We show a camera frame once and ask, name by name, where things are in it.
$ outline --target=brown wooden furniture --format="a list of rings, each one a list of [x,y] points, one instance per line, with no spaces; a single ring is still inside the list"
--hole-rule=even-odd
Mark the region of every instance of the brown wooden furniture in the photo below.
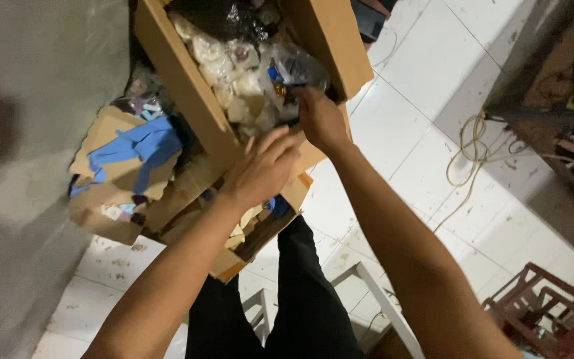
[[[574,358],[574,287],[553,274],[529,263],[482,306],[516,344]]]

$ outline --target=person's right hand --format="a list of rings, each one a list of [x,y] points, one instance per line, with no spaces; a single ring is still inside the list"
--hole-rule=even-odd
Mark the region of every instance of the person's right hand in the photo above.
[[[314,87],[295,89],[300,100],[300,126],[307,140],[327,157],[351,144],[338,106]]]

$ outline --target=leg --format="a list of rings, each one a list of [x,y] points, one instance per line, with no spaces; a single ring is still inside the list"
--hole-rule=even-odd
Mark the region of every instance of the leg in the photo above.
[[[260,358],[263,347],[240,303],[239,277],[227,285],[207,277],[189,310],[187,359]]]
[[[275,357],[364,358],[302,216],[278,235],[278,249],[278,314],[266,350]]]

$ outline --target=white tile floor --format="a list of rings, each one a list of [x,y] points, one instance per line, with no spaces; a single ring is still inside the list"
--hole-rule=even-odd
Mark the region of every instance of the white tile floor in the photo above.
[[[466,188],[452,187],[444,175],[457,151],[459,128],[482,107],[515,41],[513,33],[521,31],[534,3],[399,0],[380,40],[369,51],[376,78],[348,103],[355,143],[432,229],[466,195]],[[504,139],[502,126],[489,124],[485,142],[499,146]],[[510,178],[514,186],[526,187],[534,181],[528,173],[535,168],[541,167],[544,175],[550,171],[536,157],[519,161],[524,170]],[[466,162],[458,162],[452,175],[463,178],[467,169]],[[310,174],[315,182],[303,210],[315,229],[316,249],[327,278],[362,261],[391,290],[334,167],[325,160]],[[486,172],[480,173],[465,208],[437,236],[462,266],[480,301],[529,261],[574,283],[574,251]],[[145,238],[132,247],[93,240],[38,344],[35,359],[80,357],[123,292],[162,249],[163,245]],[[276,291],[277,259],[274,240],[241,273],[241,300],[261,288]],[[337,291],[357,338],[369,349],[387,326],[386,318],[378,316],[365,335],[380,311],[377,302],[360,279],[348,279]],[[187,326],[182,326],[166,358],[184,357],[186,331]]]

